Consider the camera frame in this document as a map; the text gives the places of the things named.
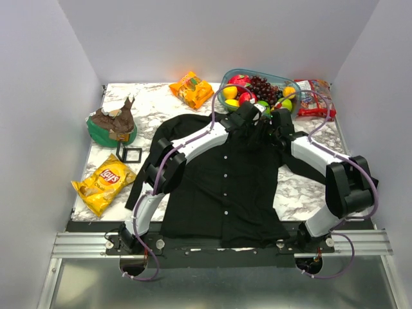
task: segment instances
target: metal rail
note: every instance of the metal rail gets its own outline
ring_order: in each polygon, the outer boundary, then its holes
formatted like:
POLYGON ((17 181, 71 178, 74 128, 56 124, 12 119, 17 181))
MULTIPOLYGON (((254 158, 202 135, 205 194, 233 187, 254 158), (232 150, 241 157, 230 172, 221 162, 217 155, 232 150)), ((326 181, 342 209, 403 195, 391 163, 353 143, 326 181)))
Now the metal rail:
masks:
MULTIPOLYGON (((385 230, 340 230, 347 235, 355 247, 356 256, 390 256, 393 254, 385 230)), ((324 253, 323 256, 351 256, 351 247, 348 241, 333 235, 334 253, 324 253)), ((51 258, 55 259, 143 259, 139 256, 108 256, 106 255, 104 233, 58 233, 51 258)), ((296 253, 296 258, 315 256, 314 254, 296 253)))

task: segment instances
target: metal floor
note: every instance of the metal floor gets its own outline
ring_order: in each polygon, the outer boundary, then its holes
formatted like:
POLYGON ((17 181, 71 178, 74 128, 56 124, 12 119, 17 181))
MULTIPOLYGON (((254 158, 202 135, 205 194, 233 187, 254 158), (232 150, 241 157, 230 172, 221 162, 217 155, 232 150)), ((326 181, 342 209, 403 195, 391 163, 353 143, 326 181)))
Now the metal floor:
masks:
MULTIPOLYGON (((320 274, 333 274, 348 257, 324 257, 320 274)), ((380 256, 355 258, 350 271, 310 279, 294 268, 161 270, 149 283, 123 278, 115 259, 66 259, 54 309, 275 309, 397 308, 380 256)))

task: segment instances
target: grapes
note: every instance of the grapes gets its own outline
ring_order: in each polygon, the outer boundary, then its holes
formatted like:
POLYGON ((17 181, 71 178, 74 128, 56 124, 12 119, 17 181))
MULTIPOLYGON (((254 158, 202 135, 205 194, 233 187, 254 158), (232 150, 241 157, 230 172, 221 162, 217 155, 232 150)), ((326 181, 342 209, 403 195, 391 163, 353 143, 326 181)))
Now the grapes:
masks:
POLYGON ((283 92, 279 89, 279 86, 272 86, 266 77, 252 76, 249 89, 256 95, 257 100, 268 102, 271 108, 275 106, 277 100, 283 97, 283 92))

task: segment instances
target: orange snack bag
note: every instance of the orange snack bag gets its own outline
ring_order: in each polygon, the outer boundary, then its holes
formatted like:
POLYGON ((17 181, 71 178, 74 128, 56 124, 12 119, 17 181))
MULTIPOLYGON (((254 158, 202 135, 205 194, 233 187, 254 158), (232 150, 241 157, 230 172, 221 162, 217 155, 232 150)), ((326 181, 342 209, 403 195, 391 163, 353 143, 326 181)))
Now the orange snack bag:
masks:
POLYGON ((169 87, 173 95, 194 109, 198 109, 213 95, 212 86, 207 81, 200 80, 193 72, 188 72, 179 82, 169 87))
POLYGON ((111 154, 89 178, 71 184, 87 207, 100 217, 115 196, 135 179, 136 174, 111 154))

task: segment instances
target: red snack package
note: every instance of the red snack package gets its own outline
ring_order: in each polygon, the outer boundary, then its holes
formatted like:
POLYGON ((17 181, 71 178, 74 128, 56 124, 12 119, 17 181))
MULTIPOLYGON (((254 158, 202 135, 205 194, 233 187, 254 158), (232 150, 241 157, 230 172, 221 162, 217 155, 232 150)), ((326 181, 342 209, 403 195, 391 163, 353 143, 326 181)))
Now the red snack package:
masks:
MULTIPOLYGON (((336 110, 333 106, 332 97, 330 95, 330 85, 328 82, 320 79, 301 80, 295 79, 295 82, 302 90, 314 90, 319 92, 329 103, 330 106, 330 120, 333 121, 336 116, 336 110)), ((326 103, 313 93, 302 92, 301 95, 301 109, 297 112, 298 116, 317 116, 326 117, 328 111, 326 103)))

